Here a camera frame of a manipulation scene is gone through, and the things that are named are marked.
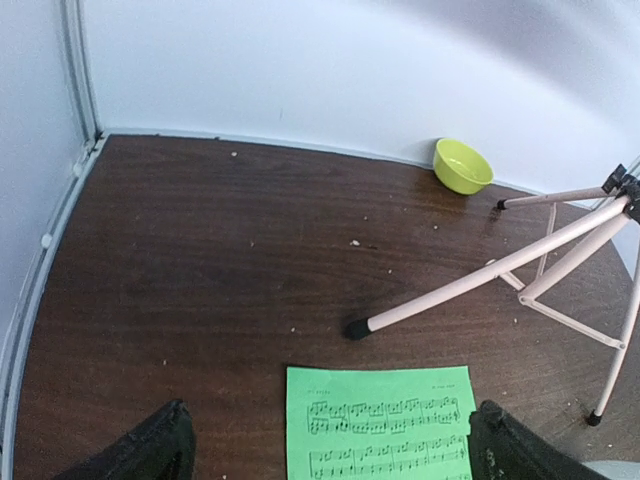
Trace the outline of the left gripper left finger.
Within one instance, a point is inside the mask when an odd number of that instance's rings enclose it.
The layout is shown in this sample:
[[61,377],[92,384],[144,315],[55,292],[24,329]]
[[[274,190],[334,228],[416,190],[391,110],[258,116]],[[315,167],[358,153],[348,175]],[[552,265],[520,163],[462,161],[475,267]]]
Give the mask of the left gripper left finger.
[[58,479],[191,479],[196,436],[186,404],[174,399]]

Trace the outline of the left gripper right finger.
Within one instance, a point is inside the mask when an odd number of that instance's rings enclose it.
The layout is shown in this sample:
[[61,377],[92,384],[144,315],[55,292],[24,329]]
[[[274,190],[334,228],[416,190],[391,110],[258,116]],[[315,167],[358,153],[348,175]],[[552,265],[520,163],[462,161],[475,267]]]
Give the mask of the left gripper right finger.
[[497,403],[486,400],[469,417],[474,479],[564,480],[604,476],[559,452]]

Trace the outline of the green sheet music paper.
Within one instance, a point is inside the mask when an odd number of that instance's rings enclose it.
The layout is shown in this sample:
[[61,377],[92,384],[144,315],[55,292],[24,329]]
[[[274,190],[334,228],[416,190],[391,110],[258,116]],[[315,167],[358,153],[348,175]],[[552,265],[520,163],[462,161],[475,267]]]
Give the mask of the green sheet music paper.
[[286,370],[290,479],[469,479],[465,366]]

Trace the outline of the pink folding music stand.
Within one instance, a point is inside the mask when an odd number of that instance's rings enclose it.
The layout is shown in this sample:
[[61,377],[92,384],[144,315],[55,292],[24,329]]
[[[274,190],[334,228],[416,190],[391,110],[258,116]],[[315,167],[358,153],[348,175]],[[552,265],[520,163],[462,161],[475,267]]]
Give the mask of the pink folding music stand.
[[[601,199],[603,203],[584,217],[555,228],[557,205],[577,200]],[[622,333],[613,338],[563,314],[538,298],[578,266],[588,260],[630,222],[639,221],[639,167],[618,165],[600,187],[572,190],[548,195],[501,199],[496,210],[530,205],[550,206],[546,234],[532,244],[481,269],[435,289],[414,300],[370,318],[354,320],[345,327],[345,337],[361,340],[372,333],[427,311],[474,290],[496,278],[518,293],[518,301],[551,320],[615,350],[613,363],[600,399],[587,416],[590,426],[600,424],[624,363],[639,314],[639,274],[634,274]]]

